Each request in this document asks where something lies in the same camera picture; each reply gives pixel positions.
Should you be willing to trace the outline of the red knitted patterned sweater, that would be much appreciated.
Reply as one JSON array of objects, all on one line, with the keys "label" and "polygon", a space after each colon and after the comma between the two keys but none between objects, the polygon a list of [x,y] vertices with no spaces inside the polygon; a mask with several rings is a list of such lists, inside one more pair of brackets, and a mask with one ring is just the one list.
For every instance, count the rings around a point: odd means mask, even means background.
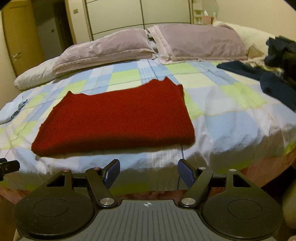
[{"label": "red knitted patterned sweater", "polygon": [[31,149],[47,157],[194,142],[184,89],[165,78],[95,95],[68,92],[41,124]]}]

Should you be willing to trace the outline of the right mauve pillow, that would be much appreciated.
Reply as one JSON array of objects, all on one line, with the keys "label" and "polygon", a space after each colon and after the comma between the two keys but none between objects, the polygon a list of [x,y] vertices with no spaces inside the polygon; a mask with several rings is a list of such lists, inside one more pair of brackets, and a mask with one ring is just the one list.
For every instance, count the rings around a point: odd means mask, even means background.
[{"label": "right mauve pillow", "polygon": [[147,30],[156,42],[158,59],[164,65],[192,60],[247,60],[243,41],[227,25],[159,24]]}]

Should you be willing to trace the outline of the yellow wooden door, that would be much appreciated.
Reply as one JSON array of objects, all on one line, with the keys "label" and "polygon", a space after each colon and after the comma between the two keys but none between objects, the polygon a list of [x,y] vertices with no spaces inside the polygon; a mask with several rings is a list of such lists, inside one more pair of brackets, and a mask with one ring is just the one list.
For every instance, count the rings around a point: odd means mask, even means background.
[{"label": "yellow wooden door", "polygon": [[1,11],[4,36],[16,76],[45,61],[31,1],[10,1]]}]

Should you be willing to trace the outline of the light blue folded cloth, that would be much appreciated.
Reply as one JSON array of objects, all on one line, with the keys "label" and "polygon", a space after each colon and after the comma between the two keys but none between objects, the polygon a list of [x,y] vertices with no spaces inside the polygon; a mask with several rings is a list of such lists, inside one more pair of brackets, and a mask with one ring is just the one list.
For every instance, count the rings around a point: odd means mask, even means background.
[{"label": "light blue folded cloth", "polygon": [[0,124],[13,120],[27,103],[28,100],[23,100],[22,98],[7,103],[0,112]]}]

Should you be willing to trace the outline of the left mauve pillow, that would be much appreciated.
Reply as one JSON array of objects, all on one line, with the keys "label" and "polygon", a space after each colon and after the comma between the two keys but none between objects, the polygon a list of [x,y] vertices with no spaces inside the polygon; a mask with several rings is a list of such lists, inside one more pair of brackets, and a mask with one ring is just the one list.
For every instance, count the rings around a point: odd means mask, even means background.
[{"label": "left mauve pillow", "polygon": [[60,56],[46,60],[19,75],[14,86],[18,90],[27,90],[76,70],[122,61],[151,59],[154,54],[156,52],[146,30],[120,30],[94,41],[70,46]]}]

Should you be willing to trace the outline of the checkered bed sheet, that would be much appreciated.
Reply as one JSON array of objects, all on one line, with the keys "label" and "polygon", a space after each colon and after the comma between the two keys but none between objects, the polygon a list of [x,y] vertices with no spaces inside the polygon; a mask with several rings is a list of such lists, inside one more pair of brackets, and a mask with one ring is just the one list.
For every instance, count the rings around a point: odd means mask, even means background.
[{"label": "checkered bed sheet", "polygon": [[[126,150],[37,157],[31,151],[40,125],[65,94],[98,94],[140,86],[165,77],[184,87],[196,142],[190,147]],[[234,168],[263,186],[295,161],[295,113],[261,91],[258,81],[218,69],[215,62],[162,65],[140,60],[91,68],[24,91],[20,113],[1,125],[1,157],[18,160],[18,172],[5,175],[1,196],[13,203],[63,169],[83,173],[118,159],[121,170],[113,195],[184,189],[177,162],[209,166],[216,173]]]}]

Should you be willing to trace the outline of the dark navy garment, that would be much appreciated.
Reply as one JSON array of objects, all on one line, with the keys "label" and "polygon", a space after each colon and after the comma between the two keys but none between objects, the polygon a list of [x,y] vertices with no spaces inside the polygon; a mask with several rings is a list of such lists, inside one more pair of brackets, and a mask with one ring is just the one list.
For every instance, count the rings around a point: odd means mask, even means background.
[{"label": "dark navy garment", "polygon": [[260,82],[261,90],[295,111],[295,41],[283,36],[266,41],[268,54],[264,58],[266,70],[240,61],[221,63],[217,68],[249,77]]}]

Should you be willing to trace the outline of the cream blanket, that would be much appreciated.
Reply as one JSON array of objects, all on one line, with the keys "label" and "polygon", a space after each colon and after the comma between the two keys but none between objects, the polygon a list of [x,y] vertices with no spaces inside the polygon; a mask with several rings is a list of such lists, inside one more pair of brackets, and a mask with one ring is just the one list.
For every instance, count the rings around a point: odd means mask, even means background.
[{"label": "cream blanket", "polygon": [[228,26],[233,28],[236,33],[240,36],[241,40],[243,41],[243,44],[245,45],[246,49],[248,49],[251,45],[255,44],[256,47],[267,56],[268,54],[268,46],[266,44],[266,41],[269,38],[275,38],[275,35],[272,35],[270,33],[257,30],[254,28],[244,27],[236,24],[231,23],[224,23],[221,21],[215,21],[213,23],[213,26]]}]

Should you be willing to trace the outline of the mauve pillow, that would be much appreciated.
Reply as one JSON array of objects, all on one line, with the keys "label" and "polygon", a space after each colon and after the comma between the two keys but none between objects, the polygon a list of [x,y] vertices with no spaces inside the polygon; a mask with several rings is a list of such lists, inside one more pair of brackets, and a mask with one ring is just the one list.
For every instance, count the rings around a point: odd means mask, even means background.
[{"label": "mauve pillow", "polygon": [[247,60],[243,41],[227,25],[159,24],[147,30],[156,42],[158,59],[164,65],[192,60]]},{"label": "mauve pillow", "polygon": [[151,59],[154,54],[156,52],[146,30],[120,30],[94,41],[70,46],[60,56],[46,60],[19,75],[14,86],[18,90],[27,90],[76,70],[122,61]]}]

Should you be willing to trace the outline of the cream wardrobe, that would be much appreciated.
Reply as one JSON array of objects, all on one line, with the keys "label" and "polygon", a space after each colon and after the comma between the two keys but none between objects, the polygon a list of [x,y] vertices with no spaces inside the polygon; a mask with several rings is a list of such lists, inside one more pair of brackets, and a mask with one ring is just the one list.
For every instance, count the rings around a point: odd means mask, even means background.
[{"label": "cream wardrobe", "polygon": [[65,1],[75,44],[93,41],[119,30],[157,24],[192,22],[192,2],[181,1]]}]

